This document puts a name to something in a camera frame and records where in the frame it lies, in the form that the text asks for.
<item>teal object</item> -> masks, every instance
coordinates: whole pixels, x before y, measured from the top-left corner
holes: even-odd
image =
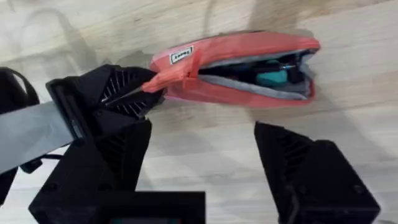
[[[277,60],[270,60],[268,63],[279,63]],[[256,83],[260,86],[277,87],[287,83],[287,71],[265,72],[256,76]]]

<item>red fabric bag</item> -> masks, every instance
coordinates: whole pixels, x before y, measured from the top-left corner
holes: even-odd
[[[206,78],[200,78],[198,69],[236,65],[239,62],[252,63],[274,57],[278,59],[286,55],[292,57],[300,54],[313,55],[319,49],[319,42],[309,37],[272,32],[246,32],[196,40],[165,50],[153,57],[150,69],[159,74],[163,71],[179,69],[177,67],[192,70],[178,82],[167,85],[167,98],[266,108],[305,105],[310,103],[315,96],[314,84],[310,77],[307,77],[308,94],[301,99],[290,99],[259,94],[251,89],[262,91],[262,87],[244,83],[243,88],[235,88],[235,84],[241,85],[236,80],[227,80],[227,83],[233,83],[232,86],[215,84],[205,80]]]

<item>black 3d printed part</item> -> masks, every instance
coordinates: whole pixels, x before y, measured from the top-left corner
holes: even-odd
[[[256,141],[281,224],[368,224],[380,207],[331,141],[257,123]]]
[[[204,192],[135,191],[150,132],[146,120],[75,141],[29,206],[34,218],[46,224],[109,224],[130,218],[205,223]]]
[[[124,86],[139,87],[154,75],[144,68],[103,65],[80,77],[53,80],[47,83],[47,89],[73,137],[92,138],[144,119],[161,99],[162,91],[138,93],[129,98],[129,103],[114,108],[102,107],[100,103]]]

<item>robotic arm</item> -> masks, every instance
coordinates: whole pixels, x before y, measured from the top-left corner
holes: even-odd
[[[32,97],[8,81],[14,84],[9,90],[25,103],[0,116],[0,127],[7,127],[0,129],[7,136],[2,141],[9,146],[0,150],[0,158],[8,160],[0,164],[3,200],[16,167],[33,172],[47,153],[71,143],[29,206],[38,223],[205,223],[204,192],[135,191],[152,127],[145,115],[163,91],[139,92],[112,107],[102,103],[154,75],[143,68],[103,65],[80,77],[49,82],[53,102],[42,105],[27,100]],[[11,121],[20,120],[28,128],[15,134]],[[32,144],[35,138],[21,141],[32,130],[40,137],[38,145]],[[254,135],[279,223],[374,221],[379,205],[334,143],[262,123],[256,123]],[[11,146],[16,150],[10,152]]]

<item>black cable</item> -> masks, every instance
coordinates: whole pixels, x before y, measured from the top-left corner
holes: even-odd
[[[12,73],[24,82],[28,99],[28,106],[33,106],[40,103],[39,96],[37,96],[35,89],[33,88],[32,84],[30,84],[30,82],[26,79],[26,77],[23,76],[23,74],[6,67],[0,67],[0,72]]]
[[[62,159],[63,155],[58,155],[58,154],[47,154],[42,156],[42,159]]]

